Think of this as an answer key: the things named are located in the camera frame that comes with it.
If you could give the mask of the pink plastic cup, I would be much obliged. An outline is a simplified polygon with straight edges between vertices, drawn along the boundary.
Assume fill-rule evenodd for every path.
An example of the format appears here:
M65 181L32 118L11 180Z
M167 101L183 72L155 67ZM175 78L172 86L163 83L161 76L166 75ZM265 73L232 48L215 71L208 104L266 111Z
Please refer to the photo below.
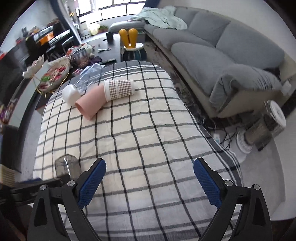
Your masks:
M92 120L106 103L104 85L100 84L90 88L75 102L75 106L87 120Z

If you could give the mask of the black piano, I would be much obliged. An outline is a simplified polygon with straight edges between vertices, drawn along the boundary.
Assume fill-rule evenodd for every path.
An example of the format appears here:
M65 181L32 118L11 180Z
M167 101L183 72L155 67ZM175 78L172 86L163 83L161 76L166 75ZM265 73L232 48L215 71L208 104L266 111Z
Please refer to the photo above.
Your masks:
M66 48L74 44L73 40L71 31L63 30L61 23L46 27L26 38L29 60L37 60L42 55L49 61L60 58L66 55Z

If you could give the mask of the black remote control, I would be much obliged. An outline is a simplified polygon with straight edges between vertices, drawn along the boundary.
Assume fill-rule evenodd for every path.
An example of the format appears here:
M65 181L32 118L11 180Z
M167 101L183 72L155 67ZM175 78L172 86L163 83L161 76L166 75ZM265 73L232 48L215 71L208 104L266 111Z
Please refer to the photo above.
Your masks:
M99 64L100 65L106 65L106 64L109 64L109 63L114 63L116 61L117 61L116 58L112 58L112 59L108 59L108 60L105 60L105 61L101 61L101 62L99 62Z

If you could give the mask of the lower candy shell bowl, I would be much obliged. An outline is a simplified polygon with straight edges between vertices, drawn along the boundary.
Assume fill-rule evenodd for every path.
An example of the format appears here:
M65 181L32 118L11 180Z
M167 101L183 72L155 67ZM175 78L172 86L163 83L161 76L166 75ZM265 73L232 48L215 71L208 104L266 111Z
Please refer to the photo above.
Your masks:
M40 92L51 92L57 89L69 74L71 67L68 57L63 56L48 62L49 69L40 78L38 90Z

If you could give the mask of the black mug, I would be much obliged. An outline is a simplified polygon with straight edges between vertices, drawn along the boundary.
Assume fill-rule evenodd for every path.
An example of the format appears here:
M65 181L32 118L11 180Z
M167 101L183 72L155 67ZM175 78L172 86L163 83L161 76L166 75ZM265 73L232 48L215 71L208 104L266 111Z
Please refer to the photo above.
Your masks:
M113 32L107 32L106 33L106 40L108 43L112 43L114 38L113 38Z

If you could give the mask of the upper shell bowl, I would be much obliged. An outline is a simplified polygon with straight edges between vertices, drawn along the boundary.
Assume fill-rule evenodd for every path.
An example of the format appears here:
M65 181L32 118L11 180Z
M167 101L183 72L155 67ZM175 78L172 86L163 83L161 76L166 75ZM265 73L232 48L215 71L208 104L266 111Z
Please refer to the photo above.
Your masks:
M43 66L44 64L44 55L40 56L37 60L35 60L31 66L29 66L26 71L22 73L22 77L25 79L32 78Z

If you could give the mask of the clear grey square cup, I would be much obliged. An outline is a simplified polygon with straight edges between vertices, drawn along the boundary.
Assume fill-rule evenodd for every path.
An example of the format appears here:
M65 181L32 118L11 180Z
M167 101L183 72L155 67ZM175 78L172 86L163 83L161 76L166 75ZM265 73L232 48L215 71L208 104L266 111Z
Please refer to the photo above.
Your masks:
M78 159L73 155L63 155L55 161L57 177L69 175L70 179L77 180L82 173Z

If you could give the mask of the white plastic cup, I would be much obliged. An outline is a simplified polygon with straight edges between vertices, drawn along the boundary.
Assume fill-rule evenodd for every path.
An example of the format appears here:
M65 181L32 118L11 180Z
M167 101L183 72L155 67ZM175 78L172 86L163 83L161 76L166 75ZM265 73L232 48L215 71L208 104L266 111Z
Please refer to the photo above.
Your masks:
M70 84L62 90L62 97L69 106L74 106L75 102L81 97L81 94L74 85Z

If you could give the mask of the white tv cabinet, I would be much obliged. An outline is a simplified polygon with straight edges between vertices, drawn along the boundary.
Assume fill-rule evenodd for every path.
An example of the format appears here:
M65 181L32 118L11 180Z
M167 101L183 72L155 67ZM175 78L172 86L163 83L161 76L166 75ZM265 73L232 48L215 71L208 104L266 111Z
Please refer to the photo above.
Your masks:
M12 95L8 105L1 104L1 124L20 127L21 122L30 109L34 98L39 91L40 78L33 76L31 79L23 79Z

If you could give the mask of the right blue curtain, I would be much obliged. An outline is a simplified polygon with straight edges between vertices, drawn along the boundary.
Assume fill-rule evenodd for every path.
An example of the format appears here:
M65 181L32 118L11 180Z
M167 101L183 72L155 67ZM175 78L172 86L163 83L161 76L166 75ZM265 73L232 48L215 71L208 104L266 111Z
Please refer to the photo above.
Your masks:
M146 0L144 8L157 8L161 0Z

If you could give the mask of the black coffee table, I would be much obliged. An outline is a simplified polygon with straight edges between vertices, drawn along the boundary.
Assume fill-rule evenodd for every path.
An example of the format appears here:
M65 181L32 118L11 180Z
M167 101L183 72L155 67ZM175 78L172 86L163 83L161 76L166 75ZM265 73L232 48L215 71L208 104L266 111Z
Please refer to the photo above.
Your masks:
M113 34L113 40L107 41L106 34L99 34L98 37L91 37L87 44L94 47L93 54L99 56L102 61L107 61L109 59L115 59L112 63L118 63L121 61L120 56L120 35ZM68 76L64 82L53 91L53 93L45 93L39 95L38 102L35 104L35 110L39 114L43 114L46 104L48 103L50 97L57 92L58 89L63 89L66 84L74 84L77 82L77 77L74 75L76 67L72 67L69 71Z

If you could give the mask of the grey sectional sofa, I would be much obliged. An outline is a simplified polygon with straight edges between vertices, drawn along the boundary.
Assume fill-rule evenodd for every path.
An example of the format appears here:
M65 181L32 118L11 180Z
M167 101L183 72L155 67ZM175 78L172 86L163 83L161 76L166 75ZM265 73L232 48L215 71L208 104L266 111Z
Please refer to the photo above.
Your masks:
M211 118L260 109L282 88L285 52L256 30L204 9L176 7L186 30L121 21L109 30L145 31L182 74Z

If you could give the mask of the glass snack jar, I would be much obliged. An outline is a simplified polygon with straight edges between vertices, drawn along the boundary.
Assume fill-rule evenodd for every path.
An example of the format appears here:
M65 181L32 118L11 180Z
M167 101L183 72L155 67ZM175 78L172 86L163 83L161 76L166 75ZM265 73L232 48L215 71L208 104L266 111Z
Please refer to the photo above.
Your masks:
M89 63L87 52L84 48L75 51L71 57L71 61L79 68L84 68Z

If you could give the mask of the potted plant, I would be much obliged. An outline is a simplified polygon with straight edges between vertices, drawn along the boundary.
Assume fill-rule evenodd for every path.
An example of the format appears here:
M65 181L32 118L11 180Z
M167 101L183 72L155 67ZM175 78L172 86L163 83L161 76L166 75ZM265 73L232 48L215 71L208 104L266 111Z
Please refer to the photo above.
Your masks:
M106 25L101 25L100 28L98 28L98 33L105 33L108 32L109 27Z

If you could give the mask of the clear plastic bottle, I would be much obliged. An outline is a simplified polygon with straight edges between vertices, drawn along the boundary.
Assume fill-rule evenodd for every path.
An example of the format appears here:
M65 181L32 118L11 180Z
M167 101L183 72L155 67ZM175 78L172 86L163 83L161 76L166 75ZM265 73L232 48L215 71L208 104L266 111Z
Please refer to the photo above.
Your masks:
M102 75L104 66L95 63L91 66L87 66L79 75L78 81L74 84L74 87L82 95L86 92L89 85L92 85Z

